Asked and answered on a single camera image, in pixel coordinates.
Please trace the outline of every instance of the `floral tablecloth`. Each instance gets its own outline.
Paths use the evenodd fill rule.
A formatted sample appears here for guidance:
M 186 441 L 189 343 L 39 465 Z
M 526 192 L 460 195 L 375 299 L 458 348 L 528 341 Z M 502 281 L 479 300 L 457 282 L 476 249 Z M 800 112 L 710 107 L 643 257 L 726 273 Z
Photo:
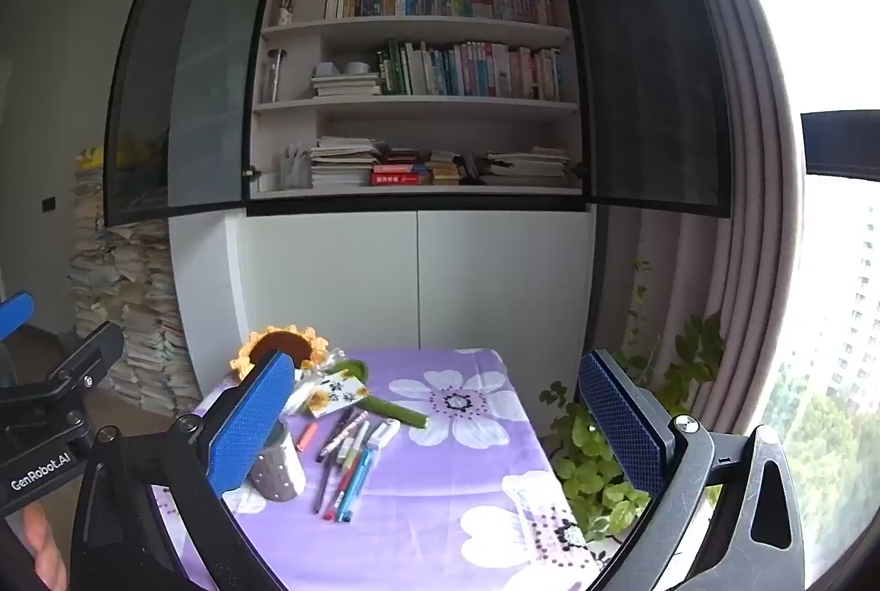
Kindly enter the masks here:
M 498 353 L 348 354 L 367 363 L 371 392 L 428 415 L 430 422 L 424 430 L 404 426 L 383 450 L 349 524 L 311 513 L 320 479 L 315 455 L 337 415 L 321 418 L 314 442 L 300 455 L 308 478 L 300 497 L 271 502 L 246 484 L 224 495 L 291 591 L 588 588 L 598 567 L 573 526 Z M 197 411 L 207 409 L 223 387 Z M 287 422 L 298 437 L 309 419 Z M 156 494 L 190 578 L 214 588 L 170 495 L 160 489 Z

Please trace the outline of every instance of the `bookshelf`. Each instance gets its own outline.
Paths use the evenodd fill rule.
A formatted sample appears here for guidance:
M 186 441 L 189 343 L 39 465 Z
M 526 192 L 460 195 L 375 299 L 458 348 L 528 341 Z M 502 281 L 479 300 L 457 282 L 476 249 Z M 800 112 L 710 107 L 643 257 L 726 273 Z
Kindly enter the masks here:
M 286 147 L 291 144 L 315 146 L 326 136 L 368 137 L 385 141 L 392 147 L 455 151 L 474 156 L 488 151 L 531 151 L 534 147 L 565 149 L 570 163 L 576 164 L 582 160 L 581 113 L 571 18 L 567 0 L 549 0 L 549 3 L 553 16 L 549 20 L 551 24 L 544 25 L 536 24 L 534 10 L 531 21 L 518 21 L 524 19 L 520 16 L 522 13 L 513 19 L 502 19 L 494 8 L 491 17 L 485 14 L 453 16 L 447 8 L 443 10 L 444 15 L 404 15 L 400 11 L 394 15 L 368 15 L 364 9 L 357 13 L 358 17 L 330 18 L 327 0 L 294 0 L 289 21 L 279 24 L 278 0 L 268 0 L 251 106 L 252 168 L 261 173 L 274 173 Z M 522 52 L 522 48 L 535 54 L 552 50 L 562 63 L 560 69 L 551 69 L 553 75 L 559 77 L 558 92 L 544 92 L 547 94 L 544 100 L 525 98 L 524 91 L 514 97 L 444 96 L 442 91 L 401 95 L 393 87 L 389 90 L 384 86 L 384 93 L 376 96 L 315 96 L 311 73 L 319 62 L 333 62 L 340 72 L 345 71 L 350 62 L 366 62 L 371 71 L 379 71 L 381 57 L 377 58 L 377 52 L 390 40 L 400 46 L 412 43 L 416 51 L 423 42 L 428 49 L 485 42 L 507 47 L 510 52 Z M 267 53 L 279 48 L 286 56 L 280 65 L 278 97 L 276 101 L 265 101 Z M 446 90 L 447 94 L 455 93 L 454 87 L 450 90 L 447 85 Z M 251 198 L 314 200 L 339 195 L 443 194 L 447 197 L 491 195 L 509 201 L 522 196 L 553 197 L 558 201 L 582 195 L 578 180 L 569 177 L 566 185 L 567 188 L 428 185 L 261 190 L 260 184 L 254 182 Z

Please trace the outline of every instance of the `blue gripper pad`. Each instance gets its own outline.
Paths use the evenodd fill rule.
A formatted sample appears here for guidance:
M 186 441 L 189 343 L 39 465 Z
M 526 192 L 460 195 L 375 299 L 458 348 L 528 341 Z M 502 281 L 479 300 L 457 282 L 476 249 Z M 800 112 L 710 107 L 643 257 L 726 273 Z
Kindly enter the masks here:
M 581 358 L 577 382 L 584 403 L 606 436 L 632 488 L 652 496 L 661 493 L 666 455 L 639 414 L 636 402 L 624 392 L 596 352 Z
M 34 314 L 34 299 L 24 291 L 0 303 L 0 340 L 18 330 Z
M 293 390 L 293 371 L 293 359 L 276 353 L 242 381 L 244 395 L 208 448 L 208 483 L 217 496 L 245 481 Z

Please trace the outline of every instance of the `pile of papers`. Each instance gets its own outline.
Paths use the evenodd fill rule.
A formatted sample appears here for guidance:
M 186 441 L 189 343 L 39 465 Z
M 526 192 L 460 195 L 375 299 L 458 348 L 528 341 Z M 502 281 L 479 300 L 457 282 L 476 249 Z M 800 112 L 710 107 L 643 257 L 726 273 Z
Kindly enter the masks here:
M 458 186 L 461 181 L 459 165 L 455 163 L 451 151 L 433 151 L 428 161 L 428 170 L 435 186 Z
M 174 289 L 168 225 L 104 227 L 101 170 L 76 173 L 74 254 L 68 279 L 76 334 L 105 320 L 122 327 L 125 349 L 101 385 L 151 412 L 180 415 L 201 393 Z
M 311 149 L 313 188 L 370 186 L 373 165 L 380 161 L 380 141 L 323 136 Z
M 529 152 L 488 153 L 488 173 L 483 182 L 490 186 L 564 187 L 569 154 L 564 149 L 534 147 Z
M 317 91 L 316 97 L 362 97 L 381 94 L 379 81 L 377 72 L 364 75 L 314 76 L 311 78 L 311 86 Z

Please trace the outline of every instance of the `wooden floor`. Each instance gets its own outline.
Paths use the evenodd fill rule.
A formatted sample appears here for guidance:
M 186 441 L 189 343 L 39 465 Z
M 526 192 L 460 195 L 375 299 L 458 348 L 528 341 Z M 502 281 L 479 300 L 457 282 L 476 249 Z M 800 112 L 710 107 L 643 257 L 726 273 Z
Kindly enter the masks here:
M 64 357 L 60 343 L 48 334 L 27 328 L 18 330 L 4 341 L 16 367 L 19 382 L 39 382 Z M 130 405 L 103 390 L 91 392 L 85 399 L 89 421 L 94 430 L 105 424 L 115 424 L 126 435 L 155 433 L 168 429 L 170 418 L 147 412 Z M 58 548 L 69 568 L 70 533 L 76 498 L 79 495 L 79 479 L 56 489 L 41 499 L 49 523 L 52 525 Z

